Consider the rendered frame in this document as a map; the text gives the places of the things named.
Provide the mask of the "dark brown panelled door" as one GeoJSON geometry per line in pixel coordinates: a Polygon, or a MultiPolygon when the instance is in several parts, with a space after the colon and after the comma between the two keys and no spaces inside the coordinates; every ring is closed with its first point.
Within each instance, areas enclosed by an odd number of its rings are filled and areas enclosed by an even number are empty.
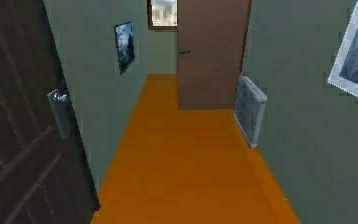
{"type": "Polygon", "coordinates": [[[0,0],[0,224],[90,224],[99,207],[44,0],[0,0]],[[68,94],[65,139],[54,89],[68,94]]]}

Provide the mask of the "blue framed wall picture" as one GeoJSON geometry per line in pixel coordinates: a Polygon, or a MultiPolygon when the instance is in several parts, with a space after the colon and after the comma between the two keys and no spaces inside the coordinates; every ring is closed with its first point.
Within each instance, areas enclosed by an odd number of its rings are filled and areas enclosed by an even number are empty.
{"type": "Polygon", "coordinates": [[[123,74],[135,60],[132,23],[124,22],[114,26],[116,53],[120,74],[123,74]]]}

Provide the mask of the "brown framed window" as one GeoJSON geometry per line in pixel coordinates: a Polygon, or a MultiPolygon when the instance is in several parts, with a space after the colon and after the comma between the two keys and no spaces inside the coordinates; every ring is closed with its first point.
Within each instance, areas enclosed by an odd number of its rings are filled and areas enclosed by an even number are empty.
{"type": "Polygon", "coordinates": [[[177,0],[147,0],[149,30],[175,31],[177,14],[177,0]]]}

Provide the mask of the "brown room door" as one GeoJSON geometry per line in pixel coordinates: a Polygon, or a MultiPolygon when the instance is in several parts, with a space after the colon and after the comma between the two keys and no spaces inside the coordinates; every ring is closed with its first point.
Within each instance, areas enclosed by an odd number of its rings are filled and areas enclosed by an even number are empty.
{"type": "Polygon", "coordinates": [[[229,109],[252,0],[178,0],[178,107],[229,109]],[[190,50],[189,54],[179,54],[190,50]]]}

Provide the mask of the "white wall radiator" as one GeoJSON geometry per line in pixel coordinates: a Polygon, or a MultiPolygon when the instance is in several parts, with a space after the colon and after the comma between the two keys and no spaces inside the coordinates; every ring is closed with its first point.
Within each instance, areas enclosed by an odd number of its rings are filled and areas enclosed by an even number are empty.
{"type": "Polygon", "coordinates": [[[234,119],[250,148],[258,145],[267,96],[251,81],[240,74],[233,108],[234,119]]]}

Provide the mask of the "white framed wall picture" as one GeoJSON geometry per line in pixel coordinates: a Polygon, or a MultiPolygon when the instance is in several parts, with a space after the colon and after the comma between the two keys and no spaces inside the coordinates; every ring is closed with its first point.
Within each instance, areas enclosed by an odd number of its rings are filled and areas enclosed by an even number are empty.
{"type": "Polygon", "coordinates": [[[327,82],[358,98],[358,0],[353,8],[327,82]]]}

